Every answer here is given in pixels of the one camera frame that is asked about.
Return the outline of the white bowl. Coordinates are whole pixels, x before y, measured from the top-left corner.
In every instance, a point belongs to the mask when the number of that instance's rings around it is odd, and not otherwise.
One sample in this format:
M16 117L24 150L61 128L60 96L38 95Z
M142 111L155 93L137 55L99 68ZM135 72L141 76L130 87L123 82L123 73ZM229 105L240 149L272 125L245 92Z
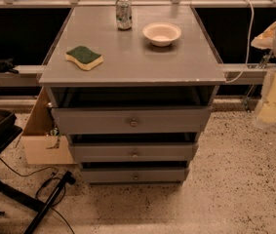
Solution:
M178 26L167 22L148 24L142 31L145 38L157 47L166 47L175 42L181 35Z

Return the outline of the grey drawer cabinet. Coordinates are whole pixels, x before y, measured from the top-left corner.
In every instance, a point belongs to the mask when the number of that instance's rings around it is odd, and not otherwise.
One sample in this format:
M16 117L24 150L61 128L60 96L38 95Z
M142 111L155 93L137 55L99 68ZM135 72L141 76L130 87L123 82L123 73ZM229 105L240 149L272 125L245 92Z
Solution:
M225 79L192 9L136 6L133 20L132 29L122 31L116 26L113 6L74 8L40 78L53 109L210 107L212 111L217 88ZM180 37L169 46L154 46L142 33L154 22L178 26ZM65 54L78 46L101 54L103 63L86 71L68 61ZM64 135L69 148L70 144L198 144L201 133ZM82 172L189 169L190 161L75 162Z

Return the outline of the silver soda can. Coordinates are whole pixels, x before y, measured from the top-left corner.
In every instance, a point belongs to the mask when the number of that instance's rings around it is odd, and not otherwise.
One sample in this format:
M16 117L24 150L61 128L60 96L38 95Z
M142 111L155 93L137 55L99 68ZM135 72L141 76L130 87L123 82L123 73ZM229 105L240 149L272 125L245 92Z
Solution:
M132 1L116 0L116 22L117 27L121 30L128 30L132 27Z

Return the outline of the green yellow sponge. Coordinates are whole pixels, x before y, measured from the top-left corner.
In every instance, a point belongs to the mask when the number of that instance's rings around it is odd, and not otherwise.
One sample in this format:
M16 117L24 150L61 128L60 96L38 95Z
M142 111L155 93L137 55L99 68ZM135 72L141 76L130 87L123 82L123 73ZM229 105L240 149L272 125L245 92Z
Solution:
M90 71L103 63L101 54L97 54L85 46L78 46L68 51L65 58L86 71Z

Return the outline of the grey drawer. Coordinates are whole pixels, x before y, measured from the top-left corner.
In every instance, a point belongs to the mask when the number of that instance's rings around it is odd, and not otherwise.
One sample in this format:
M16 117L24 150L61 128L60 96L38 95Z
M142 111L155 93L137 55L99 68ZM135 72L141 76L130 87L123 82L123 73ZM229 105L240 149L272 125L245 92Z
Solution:
M182 182L188 175L188 169L153 170L83 170L83 179L88 183L133 183L133 182Z
M197 133L204 131L211 108L55 108L52 114L60 131L67 135Z
M76 162L190 161L197 148L197 143L69 145Z

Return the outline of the grey top drawer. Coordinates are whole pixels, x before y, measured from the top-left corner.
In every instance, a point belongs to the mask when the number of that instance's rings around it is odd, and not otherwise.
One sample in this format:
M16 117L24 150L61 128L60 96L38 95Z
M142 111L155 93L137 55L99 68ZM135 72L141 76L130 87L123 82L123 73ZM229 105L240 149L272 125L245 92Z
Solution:
M60 131L67 135L197 133L204 131L211 108L55 108L52 114Z

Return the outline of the grey bottom drawer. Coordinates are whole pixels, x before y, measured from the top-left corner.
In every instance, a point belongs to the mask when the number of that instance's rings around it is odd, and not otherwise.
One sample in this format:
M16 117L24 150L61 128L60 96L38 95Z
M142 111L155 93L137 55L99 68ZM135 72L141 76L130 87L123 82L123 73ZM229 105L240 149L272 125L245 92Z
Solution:
M83 170L83 179L88 183L133 183L133 182L182 182L188 175L188 169L153 170Z

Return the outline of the grey middle drawer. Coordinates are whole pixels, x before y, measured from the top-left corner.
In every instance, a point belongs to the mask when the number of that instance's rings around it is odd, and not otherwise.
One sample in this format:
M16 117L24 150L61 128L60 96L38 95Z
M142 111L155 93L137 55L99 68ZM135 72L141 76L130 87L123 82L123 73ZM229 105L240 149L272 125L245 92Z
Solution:
M69 145L76 162L190 161L197 148L197 143Z

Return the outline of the cardboard box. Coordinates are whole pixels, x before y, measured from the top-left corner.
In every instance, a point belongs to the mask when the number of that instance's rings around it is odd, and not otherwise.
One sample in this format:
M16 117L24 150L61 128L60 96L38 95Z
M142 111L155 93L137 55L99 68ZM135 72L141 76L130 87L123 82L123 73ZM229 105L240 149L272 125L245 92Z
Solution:
M30 165L74 164L66 136L56 131L51 117L50 100L45 89L41 90L30 112L20 141L26 161Z

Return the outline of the black stand leg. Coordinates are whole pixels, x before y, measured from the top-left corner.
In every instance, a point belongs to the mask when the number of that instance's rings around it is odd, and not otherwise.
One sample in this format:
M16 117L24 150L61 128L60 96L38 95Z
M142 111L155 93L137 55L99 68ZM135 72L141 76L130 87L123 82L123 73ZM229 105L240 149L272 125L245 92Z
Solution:
M64 189L65 185L73 184L75 182L75 178L72 176L72 172L66 172L63 177L59 180L59 183L52 191L51 195L48 197L47 201L43 204L43 208L38 211L38 214L31 221L27 229L24 231L24 234L33 234L35 229L38 227L48 210L52 207L53 203L58 198L61 191Z

